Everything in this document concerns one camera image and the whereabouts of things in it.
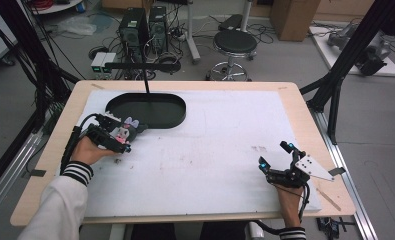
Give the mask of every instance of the black and white cuff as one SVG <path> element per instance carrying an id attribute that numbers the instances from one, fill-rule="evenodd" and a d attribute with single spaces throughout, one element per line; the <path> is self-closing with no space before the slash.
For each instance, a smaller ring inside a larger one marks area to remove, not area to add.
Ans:
<path id="1" fill-rule="evenodd" d="M 305 240 L 306 239 L 305 229 L 302 227 L 284 228 L 279 233 L 279 238 L 281 240 L 285 240 L 285 239 Z"/>
<path id="2" fill-rule="evenodd" d="M 83 162 L 70 161 L 62 175 L 71 177 L 87 186 L 91 181 L 91 178 L 94 176 L 94 172 L 89 165 Z"/>

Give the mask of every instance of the round black stool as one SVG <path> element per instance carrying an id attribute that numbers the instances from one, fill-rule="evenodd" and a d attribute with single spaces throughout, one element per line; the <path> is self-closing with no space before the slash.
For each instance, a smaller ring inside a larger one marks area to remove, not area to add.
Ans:
<path id="1" fill-rule="evenodd" d="M 228 62 L 216 64 L 206 75 L 207 80 L 249 81 L 247 71 L 234 58 L 251 57 L 257 42 L 250 34 L 237 30 L 224 30 L 215 35 L 213 47 L 228 56 Z"/>

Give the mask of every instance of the wooden table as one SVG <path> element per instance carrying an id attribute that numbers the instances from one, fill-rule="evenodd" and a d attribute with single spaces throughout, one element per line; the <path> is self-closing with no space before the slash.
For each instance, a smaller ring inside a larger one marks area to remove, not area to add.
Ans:
<path id="1" fill-rule="evenodd" d="M 150 90 L 242 90 L 276 91 L 280 95 L 291 128 L 300 149 L 305 150 L 327 170 L 334 168 L 331 156 L 322 140 L 299 89 L 294 83 L 284 82 L 200 82 L 200 81 L 152 81 Z M 76 84 L 66 107 L 44 149 L 36 169 L 45 170 L 44 177 L 31 177 L 11 217 L 15 226 L 25 226 L 39 207 L 42 191 L 54 178 L 72 128 L 81 116 L 88 96 L 93 90 L 145 91 L 142 82 L 81 81 Z M 334 182 L 311 178 L 322 204 L 322 210 L 305 213 L 306 217 L 353 215 L 355 207 L 340 176 Z M 85 218 L 84 223 L 134 223 L 166 221 L 204 221 L 228 219 L 279 218 L 275 213 L 210 214 L 152 217 Z"/>

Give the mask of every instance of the concrete floor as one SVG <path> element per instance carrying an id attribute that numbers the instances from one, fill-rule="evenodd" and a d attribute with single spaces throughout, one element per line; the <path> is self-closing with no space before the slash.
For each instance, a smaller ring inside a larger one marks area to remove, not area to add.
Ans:
<path id="1" fill-rule="evenodd" d="M 194 29 L 203 27 L 198 35 L 213 36 L 216 33 L 214 30 L 217 23 L 207 17 L 209 14 L 222 21 L 226 12 L 240 13 L 241 1 L 235 0 L 234 3 L 236 4 L 228 4 L 228 9 L 221 9 L 196 2 L 194 12 L 198 17 L 194 19 Z M 99 11 L 99 4 L 92 4 L 90 10 L 81 16 Z M 121 18 L 117 13 L 110 14 L 115 18 Z M 52 24 L 77 15 L 78 13 L 72 9 L 43 16 L 43 20 L 51 27 Z M 64 33 L 54 37 L 86 79 L 94 79 L 90 68 L 92 60 L 88 58 L 89 50 L 102 43 L 107 44 L 110 41 L 107 37 L 116 37 L 115 31 L 118 27 L 118 23 L 109 17 L 93 15 L 90 18 L 99 26 L 94 35 L 80 37 Z M 249 24 L 255 23 L 270 27 L 268 19 L 251 18 Z M 294 82 L 299 87 L 304 87 L 328 72 L 321 53 L 310 37 L 303 42 L 283 42 L 278 41 L 275 34 L 269 36 L 273 43 L 259 43 L 257 56 L 253 61 L 238 61 L 247 69 L 253 81 Z M 225 56 L 212 49 L 212 39 L 196 37 L 195 42 L 201 55 L 200 63 L 192 64 L 187 45 L 183 44 L 181 70 L 173 75 L 157 73 L 155 81 L 204 80 L 208 69 L 218 62 L 225 61 Z M 80 77 L 58 50 L 56 57 L 63 69 Z M 389 57 L 395 63 L 395 53 L 391 53 Z M 0 64 L 0 158 L 34 111 L 34 91 L 34 87 L 18 64 L 13 67 Z M 309 100 L 312 95 L 313 93 L 309 93 L 304 97 Z M 378 238 L 395 239 L 395 77 L 346 77 L 341 92 L 337 141 Z M 27 179 L 19 178 L 0 205 L 0 239 L 14 239 L 22 230 L 11 226 L 9 219 L 26 183 Z M 352 217 L 344 219 L 353 221 Z M 273 227 L 282 227 L 281 220 L 266 222 Z M 326 239 L 326 236 L 318 231 L 315 219 L 305 218 L 303 226 L 307 230 L 308 239 Z M 178 238 L 198 239 L 199 227 L 198 223 L 178 224 Z M 346 228 L 348 232 L 341 229 L 342 239 L 361 239 L 356 227 Z M 109 233 L 110 225 L 86 225 L 82 230 L 81 239 L 108 239 Z M 268 234 L 265 238 L 278 239 Z"/>

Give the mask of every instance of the person's right hand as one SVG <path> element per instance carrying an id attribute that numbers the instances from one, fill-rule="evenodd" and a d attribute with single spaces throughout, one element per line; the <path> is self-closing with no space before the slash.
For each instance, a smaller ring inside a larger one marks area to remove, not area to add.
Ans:
<path id="1" fill-rule="evenodd" d="M 281 204 L 281 214 L 284 218 L 285 227 L 300 227 L 299 203 L 303 193 L 303 187 L 287 188 L 281 185 L 274 185 L 278 192 L 278 199 Z"/>
<path id="2" fill-rule="evenodd" d="M 73 150 L 72 161 L 79 161 L 91 165 L 96 163 L 104 156 L 116 155 L 117 153 L 98 148 L 87 136 L 79 140 L 78 144 Z"/>

